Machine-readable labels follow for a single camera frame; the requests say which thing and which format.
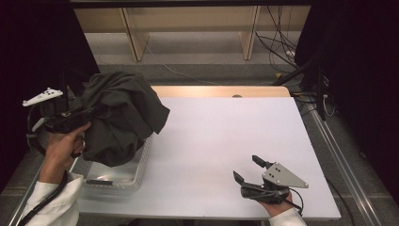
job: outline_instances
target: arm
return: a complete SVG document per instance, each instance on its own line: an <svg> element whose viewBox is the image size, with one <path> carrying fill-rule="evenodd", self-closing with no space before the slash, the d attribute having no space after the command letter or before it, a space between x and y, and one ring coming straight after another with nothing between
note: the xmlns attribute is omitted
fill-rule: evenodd
<svg viewBox="0 0 399 226"><path fill-rule="evenodd" d="M293 196L290 194L287 200L292 202ZM287 202L282 202L281 204L266 204L264 202L259 202L263 208L270 215L270 225L271 226L304 226L306 225L302 217L296 212L296 210L288 204Z"/></svg>
<svg viewBox="0 0 399 226"><path fill-rule="evenodd" d="M35 189L26 203L23 216L28 214L62 181L64 171L72 165L72 153L81 153L84 142L80 136L90 127L88 123L67 134L50 134L46 156ZM69 173L68 183L61 193L41 209L27 225L75 225L79 212L76 200L83 184L83 176Z"/></svg>

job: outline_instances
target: white sleeve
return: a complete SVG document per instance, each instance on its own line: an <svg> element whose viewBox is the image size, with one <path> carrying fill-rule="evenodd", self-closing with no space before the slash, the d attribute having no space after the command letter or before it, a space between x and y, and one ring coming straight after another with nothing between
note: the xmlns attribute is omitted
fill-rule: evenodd
<svg viewBox="0 0 399 226"><path fill-rule="evenodd" d="M281 214L269 219L271 226L303 226L306 225L302 217L294 208L282 212Z"/></svg>
<svg viewBox="0 0 399 226"><path fill-rule="evenodd" d="M76 225L79 209L76 203L82 189L83 176L69 173L69 182L61 193L42 208L26 225ZM23 216L43 201L58 185L36 182L32 195L27 200Z"/></svg>

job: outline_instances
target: gray floor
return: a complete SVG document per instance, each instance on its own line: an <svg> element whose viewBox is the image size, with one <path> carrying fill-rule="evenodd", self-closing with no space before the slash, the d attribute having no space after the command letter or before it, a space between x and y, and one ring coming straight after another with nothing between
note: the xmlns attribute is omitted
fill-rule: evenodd
<svg viewBox="0 0 399 226"><path fill-rule="evenodd" d="M274 33L262 35L273 38ZM299 33L290 33L296 41ZM102 72L124 70L143 73L153 85L244 85L265 86L275 81L278 73L271 65L285 71L292 67L277 57L270 57L259 41L255 41L252 59L243 60L241 46L236 33L155 33L148 42L149 49L139 63L132 61L127 39L123 34L87 34L90 47ZM298 90L299 78L286 86ZM356 225L366 225L354 197L334 162L315 121L314 112L307 113L308 106L301 110L311 143L322 170L339 190L353 213ZM354 171L367 198L375 208L382 225L397 225L399 208L386 188L381 184L367 159L359 157L359 146L353 139L350 128L339 116L327 117L331 129L351 169ZM8 225L27 188L31 185L42 161L38 153L28 152L14 173L8 186L0 196L0 225ZM331 188L342 218L335 221L307 221L308 225L351 225L350 217L337 192ZM127 223L128 218L81 216L78 225L115 226Z"/></svg>

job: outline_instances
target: white table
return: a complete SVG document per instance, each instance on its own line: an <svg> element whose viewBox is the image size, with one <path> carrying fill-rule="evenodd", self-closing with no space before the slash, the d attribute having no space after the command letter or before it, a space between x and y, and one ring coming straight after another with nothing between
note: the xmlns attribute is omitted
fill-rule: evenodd
<svg viewBox="0 0 399 226"><path fill-rule="evenodd" d="M132 218L266 219L255 201L241 197L236 170L261 184L253 154L280 162L310 187L298 188L303 217L341 217L294 99L162 98L170 109L166 126L153 137L138 191L96 196L82 192L82 214ZM300 204L294 195L294 202Z"/></svg>

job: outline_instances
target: black cloth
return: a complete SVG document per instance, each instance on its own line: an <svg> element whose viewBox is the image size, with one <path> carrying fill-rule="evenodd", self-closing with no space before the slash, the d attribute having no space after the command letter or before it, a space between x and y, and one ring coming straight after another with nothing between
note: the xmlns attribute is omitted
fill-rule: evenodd
<svg viewBox="0 0 399 226"><path fill-rule="evenodd" d="M129 162L143 140L159 133L168 119L156 92L141 74L94 74L77 104L98 107L85 132L83 158L116 167Z"/></svg>

